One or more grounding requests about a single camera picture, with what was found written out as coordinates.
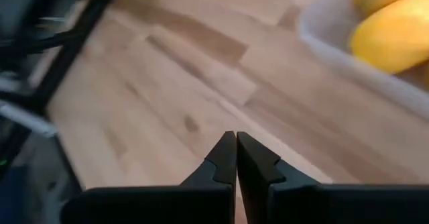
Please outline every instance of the plastic bin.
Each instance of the plastic bin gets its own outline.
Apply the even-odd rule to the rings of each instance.
[[[324,63],[429,119],[428,93],[351,56],[349,37],[361,21],[351,0],[315,0],[300,16],[300,35]]]

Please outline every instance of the clear plastic container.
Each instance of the clear plastic container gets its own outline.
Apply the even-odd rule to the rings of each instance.
[[[361,21],[351,0],[315,0],[300,16],[300,35],[324,63],[429,119],[427,92],[351,56],[349,37]]]

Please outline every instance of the wood grain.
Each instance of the wood grain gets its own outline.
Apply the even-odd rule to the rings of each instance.
[[[177,184],[228,130],[321,182],[428,182],[427,120],[319,62],[310,1],[115,0],[49,108],[82,185]]]

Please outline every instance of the black metal frame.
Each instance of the black metal frame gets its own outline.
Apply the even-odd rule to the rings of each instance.
[[[54,37],[42,40],[33,40],[28,36],[28,29],[34,28],[46,12],[50,10],[55,0],[37,0],[27,13],[23,22],[23,30],[12,45],[0,46],[0,59],[8,59],[13,64],[19,62],[28,54],[45,50],[55,46],[62,46],[57,57],[52,62],[45,77],[29,96],[0,92],[0,99],[9,101],[24,109],[44,115],[49,103],[62,79],[71,67],[74,59],[81,51],[86,39],[101,18],[111,0],[89,0],[86,9],[82,12],[73,29],[56,34]],[[0,143],[0,180],[4,177],[10,164],[20,152],[23,144],[31,133],[19,124],[15,124],[9,137]]]
[[[236,171],[249,224],[429,223],[429,186],[321,184],[244,132],[226,132],[181,185],[88,190],[61,221],[234,223]]]

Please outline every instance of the wooden floor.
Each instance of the wooden floor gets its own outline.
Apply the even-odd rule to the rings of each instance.
[[[50,104],[82,185],[178,184],[226,130],[322,182],[428,182],[428,122],[316,59],[310,2],[115,0]]]

